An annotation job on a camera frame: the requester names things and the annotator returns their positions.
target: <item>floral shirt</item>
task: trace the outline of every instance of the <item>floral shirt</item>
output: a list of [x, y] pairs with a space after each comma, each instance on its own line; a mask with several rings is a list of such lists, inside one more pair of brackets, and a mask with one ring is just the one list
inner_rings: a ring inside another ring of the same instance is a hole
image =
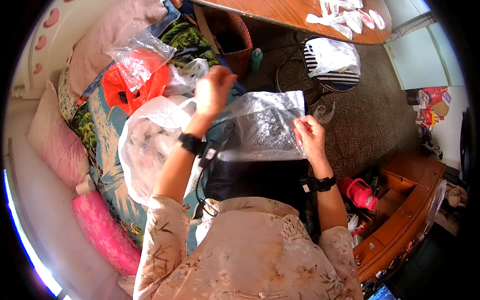
[[324, 231], [315, 245], [287, 204], [207, 199], [218, 214], [204, 213], [187, 257], [186, 213], [152, 198], [134, 299], [363, 299], [347, 228]]

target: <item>wooden cabinet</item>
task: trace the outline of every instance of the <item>wooden cabinet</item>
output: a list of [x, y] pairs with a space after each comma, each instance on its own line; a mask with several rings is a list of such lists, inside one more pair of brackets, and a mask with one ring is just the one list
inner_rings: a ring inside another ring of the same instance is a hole
[[425, 218], [444, 169], [441, 162], [405, 152], [393, 154], [380, 165], [381, 211], [374, 223], [381, 225], [353, 249], [361, 282], [387, 268], [425, 229]]

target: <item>pink bolster pillow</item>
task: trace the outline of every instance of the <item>pink bolster pillow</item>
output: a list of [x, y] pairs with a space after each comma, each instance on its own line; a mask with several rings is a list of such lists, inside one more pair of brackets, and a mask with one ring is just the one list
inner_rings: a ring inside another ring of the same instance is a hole
[[121, 274], [136, 275], [141, 251], [113, 220], [98, 191], [72, 200], [73, 214], [87, 239]]

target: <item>green bottle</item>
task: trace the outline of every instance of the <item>green bottle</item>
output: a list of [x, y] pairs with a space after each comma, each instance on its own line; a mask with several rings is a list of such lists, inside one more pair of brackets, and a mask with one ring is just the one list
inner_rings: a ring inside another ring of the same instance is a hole
[[250, 62], [250, 69], [252, 72], [257, 72], [260, 69], [260, 63], [262, 62], [263, 57], [264, 54], [260, 48], [256, 48], [254, 51], [252, 51], [252, 59]]

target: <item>pink pillow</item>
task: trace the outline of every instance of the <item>pink pillow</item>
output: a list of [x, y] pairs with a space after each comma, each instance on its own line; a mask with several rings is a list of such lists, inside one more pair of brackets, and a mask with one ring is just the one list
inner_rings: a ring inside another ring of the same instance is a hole
[[136, 20], [149, 27], [167, 14], [161, 0], [121, 0], [105, 12], [73, 51], [67, 83], [70, 97], [80, 98], [97, 75], [110, 65], [113, 59], [105, 51], [129, 22]]
[[121, 274], [136, 275], [140, 249], [113, 220], [97, 191], [72, 200], [73, 214], [87, 239]]
[[57, 92], [50, 80], [38, 104], [27, 141], [50, 168], [73, 191], [90, 167], [82, 141], [63, 122]]

